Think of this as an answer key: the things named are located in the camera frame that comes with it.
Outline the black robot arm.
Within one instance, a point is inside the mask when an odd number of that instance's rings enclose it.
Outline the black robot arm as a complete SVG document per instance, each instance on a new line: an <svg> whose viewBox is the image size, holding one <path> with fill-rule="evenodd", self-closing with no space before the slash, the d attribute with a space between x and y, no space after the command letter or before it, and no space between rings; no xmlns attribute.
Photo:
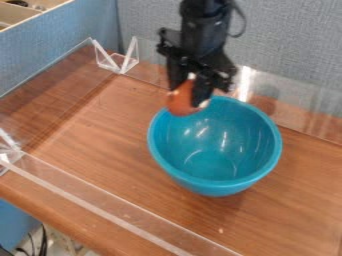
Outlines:
<svg viewBox="0 0 342 256"><path fill-rule="evenodd" d="M156 51L166 57L174 92L194 75L191 106L198 108L215 89L228 92L238 68L224 53L234 0L183 0L180 29L162 27Z"/></svg>

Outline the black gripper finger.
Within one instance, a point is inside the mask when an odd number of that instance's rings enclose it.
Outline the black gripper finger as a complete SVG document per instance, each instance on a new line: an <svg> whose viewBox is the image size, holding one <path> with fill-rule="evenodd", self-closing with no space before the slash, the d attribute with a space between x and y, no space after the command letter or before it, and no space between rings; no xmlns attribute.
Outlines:
<svg viewBox="0 0 342 256"><path fill-rule="evenodd" d="M170 90L174 91L187 79L188 66L186 57L167 59L167 75Z"/></svg>
<svg viewBox="0 0 342 256"><path fill-rule="evenodd" d="M200 104L210 99L214 91L212 81L206 72L199 72L195 75L191 105L198 108Z"/></svg>

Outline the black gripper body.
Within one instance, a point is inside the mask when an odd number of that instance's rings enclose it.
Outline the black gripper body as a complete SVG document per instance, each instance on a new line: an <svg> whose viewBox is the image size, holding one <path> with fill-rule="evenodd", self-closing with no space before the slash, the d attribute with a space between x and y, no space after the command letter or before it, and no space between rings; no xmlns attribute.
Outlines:
<svg viewBox="0 0 342 256"><path fill-rule="evenodd" d="M166 58L187 58L188 74L206 72L214 90L228 92L238 68L224 53L228 36L226 27L183 27L174 30L162 27L158 53Z"/></svg>

